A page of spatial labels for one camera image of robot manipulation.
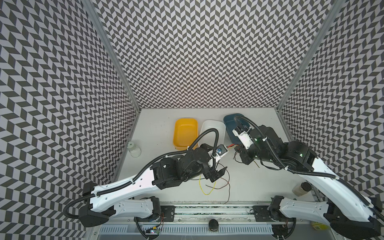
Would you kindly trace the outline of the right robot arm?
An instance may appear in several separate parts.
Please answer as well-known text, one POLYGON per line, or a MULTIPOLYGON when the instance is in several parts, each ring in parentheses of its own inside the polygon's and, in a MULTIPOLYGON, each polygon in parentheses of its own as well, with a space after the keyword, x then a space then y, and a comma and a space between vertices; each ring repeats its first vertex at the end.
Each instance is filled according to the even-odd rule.
POLYGON ((283 196, 272 198, 268 211, 273 220, 303 219, 329 226, 350 240, 365 240, 382 235, 384 220, 379 198, 362 195, 335 174, 306 144, 284 143, 276 132, 257 126, 244 116, 235 116, 234 135, 241 141, 236 147, 248 165, 259 160, 274 164, 273 171, 298 175, 327 197, 323 202, 303 202, 283 196))

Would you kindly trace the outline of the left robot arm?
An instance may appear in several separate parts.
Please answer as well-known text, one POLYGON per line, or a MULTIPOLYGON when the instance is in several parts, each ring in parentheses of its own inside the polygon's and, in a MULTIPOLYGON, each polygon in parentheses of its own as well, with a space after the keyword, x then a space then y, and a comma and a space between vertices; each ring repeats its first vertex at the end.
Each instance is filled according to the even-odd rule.
POLYGON ((216 163, 227 154, 228 149, 218 144, 219 136, 217 129, 208 129, 186 150, 162 154, 132 177, 102 186, 86 183, 83 196, 63 208, 64 216, 80 220, 86 228, 103 225, 115 217, 157 219, 161 215, 158 198, 134 198, 178 187, 196 177, 204 177, 212 183, 221 178, 227 169, 217 170, 216 163))

